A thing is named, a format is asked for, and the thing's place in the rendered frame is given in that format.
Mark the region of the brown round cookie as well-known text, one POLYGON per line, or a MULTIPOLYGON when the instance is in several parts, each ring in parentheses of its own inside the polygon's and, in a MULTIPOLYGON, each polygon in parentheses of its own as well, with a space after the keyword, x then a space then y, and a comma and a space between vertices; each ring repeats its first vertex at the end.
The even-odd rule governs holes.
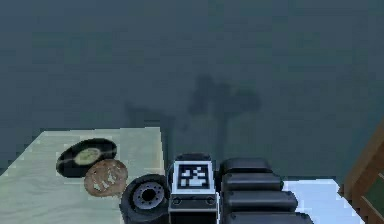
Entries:
POLYGON ((84 188, 94 197, 121 195, 128 179, 128 169, 119 160, 105 159, 94 164, 86 173, 84 188))

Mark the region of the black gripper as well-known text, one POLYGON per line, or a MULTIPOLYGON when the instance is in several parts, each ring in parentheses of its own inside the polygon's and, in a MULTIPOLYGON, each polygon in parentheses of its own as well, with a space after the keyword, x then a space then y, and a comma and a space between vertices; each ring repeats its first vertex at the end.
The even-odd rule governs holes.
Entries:
POLYGON ((169 197, 164 175, 147 174, 134 179, 119 204, 124 224, 169 224, 169 197))

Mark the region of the pale green table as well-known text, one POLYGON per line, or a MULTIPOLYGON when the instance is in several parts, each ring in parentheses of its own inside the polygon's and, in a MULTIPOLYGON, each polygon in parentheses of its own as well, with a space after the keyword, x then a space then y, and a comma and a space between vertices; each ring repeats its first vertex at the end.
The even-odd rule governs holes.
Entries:
POLYGON ((60 154, 91 138, 117 145, 130 181, 164 172, 158 128, 45 131, 0 175, 0 224, 124 224, 118 197, 92 197, 81 178, 56 171, 60 154))

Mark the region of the brown wooden furniture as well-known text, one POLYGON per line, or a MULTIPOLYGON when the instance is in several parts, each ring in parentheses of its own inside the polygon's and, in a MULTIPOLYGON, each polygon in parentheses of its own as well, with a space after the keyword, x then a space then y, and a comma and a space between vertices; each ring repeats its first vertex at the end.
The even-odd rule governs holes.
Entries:
POLYGON ((365 224, 384 224, 384 215, 368 200, 367 193, 378 180, 384 182, 384 117, 377 125, 338 194, 354 209, 365 224))

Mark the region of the black round plate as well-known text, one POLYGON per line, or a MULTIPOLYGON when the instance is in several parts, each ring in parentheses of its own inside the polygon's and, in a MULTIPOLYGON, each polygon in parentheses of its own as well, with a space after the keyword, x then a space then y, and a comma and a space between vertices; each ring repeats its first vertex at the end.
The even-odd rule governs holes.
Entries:
POLYGON ((105 138, 82 140, 67 148, 56 161, 56 171, 66 178, 82 178, 97 162, 114 159, 117 145, 105 138))

